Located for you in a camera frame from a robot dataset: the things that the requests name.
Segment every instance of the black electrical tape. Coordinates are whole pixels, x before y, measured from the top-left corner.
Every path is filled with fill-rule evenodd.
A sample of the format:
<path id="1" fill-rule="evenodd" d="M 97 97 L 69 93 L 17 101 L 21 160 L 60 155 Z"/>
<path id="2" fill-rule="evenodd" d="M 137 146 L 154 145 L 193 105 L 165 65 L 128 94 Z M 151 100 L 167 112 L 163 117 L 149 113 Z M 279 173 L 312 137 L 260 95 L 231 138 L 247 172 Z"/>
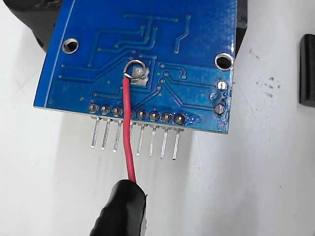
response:
<path id="1" fill-rule="evenodd" d="M 130 180 L 119 181 L 90 236 L 142 236 L 146 229 L 146 195 Z"/>

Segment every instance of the mounting hole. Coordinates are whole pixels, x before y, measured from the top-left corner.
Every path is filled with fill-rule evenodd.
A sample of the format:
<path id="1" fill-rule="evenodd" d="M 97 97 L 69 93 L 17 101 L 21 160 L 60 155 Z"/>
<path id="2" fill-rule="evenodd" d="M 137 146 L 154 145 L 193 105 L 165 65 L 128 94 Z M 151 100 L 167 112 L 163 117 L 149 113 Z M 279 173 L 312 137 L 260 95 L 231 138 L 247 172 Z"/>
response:
<path id="1" fill-rule="evenodd" d="M 233 68 L 234 59 L 230 54 L 220 53 L 216 56 L 215 64 L 219 70 L 228 71 Z"/>
<path id="2" fill-rule="evenodd" d="M 79 42 L 75 38 L 69 38 L 63 43 L 63 52 L 66 54 L 75 53 L 78 50 Z"/>

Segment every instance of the white surface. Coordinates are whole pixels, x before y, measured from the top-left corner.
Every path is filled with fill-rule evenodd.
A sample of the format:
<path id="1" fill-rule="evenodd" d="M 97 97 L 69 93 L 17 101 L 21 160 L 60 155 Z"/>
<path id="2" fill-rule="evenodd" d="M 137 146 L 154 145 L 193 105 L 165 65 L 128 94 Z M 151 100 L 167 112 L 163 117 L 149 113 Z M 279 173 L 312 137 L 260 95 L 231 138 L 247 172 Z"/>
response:
<path id="1" fill-rule="evenodd" d="M 314 10 L 311 0 L 250 0 L 229 135 L 185 131 L 173 162 L 175 132 L 161 161 L 162 130 L 152 159 L 145 130 L 134 157 L 149 194 L 147 236 L 315 230 L 315 109 L 297 102 L 299 41 L 315 33 Z M 117 125 L 102 151 L 102 122 L 92 150 L 92 119 L 33 108 L 45 54 L 2 1 L 0 22 L 0 236 L 87 236 L 112 186 L 127 177 L 122 143 L 112 152 Z"/>

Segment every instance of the printed circuit board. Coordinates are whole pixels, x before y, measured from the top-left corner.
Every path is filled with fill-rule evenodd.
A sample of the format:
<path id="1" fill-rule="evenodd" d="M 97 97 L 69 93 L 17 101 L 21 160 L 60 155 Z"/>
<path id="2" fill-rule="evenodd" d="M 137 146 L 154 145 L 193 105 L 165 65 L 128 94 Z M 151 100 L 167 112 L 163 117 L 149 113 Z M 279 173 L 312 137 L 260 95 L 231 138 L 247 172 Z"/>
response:
<path id="1" fill-rule="evenodd" d="M 227 133 L 237 0 L 65 0 L 35 107 Z"/>

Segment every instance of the red wire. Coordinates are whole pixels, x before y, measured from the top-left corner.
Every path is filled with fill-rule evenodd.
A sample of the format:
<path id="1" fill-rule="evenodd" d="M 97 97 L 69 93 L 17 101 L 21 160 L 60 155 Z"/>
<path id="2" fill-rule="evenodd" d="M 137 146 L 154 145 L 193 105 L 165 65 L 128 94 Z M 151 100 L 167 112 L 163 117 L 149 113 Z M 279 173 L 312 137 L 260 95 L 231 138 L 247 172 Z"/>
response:
<path id="1" fill-rule="evenodd" d="M 130 104 L 130 90 L 129 79 L 123 79 L 123 99 L 124 99 L 124 126 L 123 126 L 123 140 L 126 154 L 127 172 L 131 181 L 136 183 L 136 175 L 134 172 L 133 156 L 130 145 L 130 120 L 131 120 L 131 104 Z"/>

